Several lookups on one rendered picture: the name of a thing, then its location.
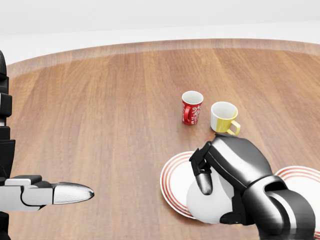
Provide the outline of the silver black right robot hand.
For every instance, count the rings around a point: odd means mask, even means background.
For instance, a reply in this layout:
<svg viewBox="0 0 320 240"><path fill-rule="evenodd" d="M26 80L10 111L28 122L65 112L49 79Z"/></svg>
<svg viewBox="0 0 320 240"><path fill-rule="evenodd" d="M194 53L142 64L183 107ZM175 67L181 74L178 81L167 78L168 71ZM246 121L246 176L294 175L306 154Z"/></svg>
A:
<svg viewBox="0 0 320 240"><path fill-rule="evenodd" d="M211 195L213 191L211 169L232 185L232 211L221 216L221 224L255 224L242 203L242 195L250 184L272 176L273 173L268 160L252 142L218 133L214 140L198 148L189 161L195 176L194 181L203 195Z"/></svg>

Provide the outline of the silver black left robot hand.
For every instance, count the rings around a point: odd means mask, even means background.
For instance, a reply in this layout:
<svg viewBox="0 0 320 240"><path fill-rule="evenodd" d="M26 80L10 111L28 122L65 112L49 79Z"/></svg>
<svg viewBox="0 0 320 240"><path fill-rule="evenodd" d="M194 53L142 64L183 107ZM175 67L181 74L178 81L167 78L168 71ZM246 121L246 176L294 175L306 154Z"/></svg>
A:
<svg viewBox="0 0 320 240"><path fill-rule="evenodd" d="M47 205L75 204L90 200L94 191L71 182L49 183L41 175L11 177L16 141L11 139L7 118L12 115L13 98L9 95L9 77L0 50L0 240L11 240L9 212L38 211Z"/></svg>

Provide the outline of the white and yellow mug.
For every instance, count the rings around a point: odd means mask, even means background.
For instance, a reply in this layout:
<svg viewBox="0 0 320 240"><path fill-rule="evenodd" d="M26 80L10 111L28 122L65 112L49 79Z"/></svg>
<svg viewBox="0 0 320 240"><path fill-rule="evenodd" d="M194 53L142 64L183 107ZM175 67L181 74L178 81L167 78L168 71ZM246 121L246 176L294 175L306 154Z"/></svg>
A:
<svg viewBox="0 0 320 240"><path fill-rule="evenodd" d="M211 108L210 127L216 133L228 133L237 136L241 125L236 122L238 109L235 105L226 101L215 102Z"/></svg>

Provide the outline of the white plate with red rings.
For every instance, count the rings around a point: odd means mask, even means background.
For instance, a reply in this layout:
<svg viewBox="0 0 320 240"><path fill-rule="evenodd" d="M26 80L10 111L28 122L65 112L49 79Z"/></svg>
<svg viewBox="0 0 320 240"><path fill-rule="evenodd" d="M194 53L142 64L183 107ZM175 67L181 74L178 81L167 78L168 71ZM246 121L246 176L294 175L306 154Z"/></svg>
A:
<svg viewBox="0 0 320 240"><path fill-rule="evenodd" d="M275 173L287 187L302 195L311 205L316 219L314 239L320 240L320 171L306 166L287 166Z"/></svg>
<svg viewBox="0 0 320 240"><path fill-rule="evenodd" d="M187 193L195 180L190 157L193 151L185 151L171 157L163 166L160 177L160 190L165 201L177 213L193 219L187 207Z"/></svg>

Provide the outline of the red mug with white pattern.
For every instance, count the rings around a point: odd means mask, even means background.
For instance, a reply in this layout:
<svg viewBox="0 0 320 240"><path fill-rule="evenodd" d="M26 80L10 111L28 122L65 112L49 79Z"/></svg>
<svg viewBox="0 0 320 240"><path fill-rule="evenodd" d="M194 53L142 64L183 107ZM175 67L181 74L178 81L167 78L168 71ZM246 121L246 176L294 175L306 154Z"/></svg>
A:
<svg viewBox="0 0 320 240"><path fill-rule="evenodd" d="M204 101L203 95L198 91L189 90L182 94L181 99L182 122L189 126L195 125L198 122Z"/></svg>

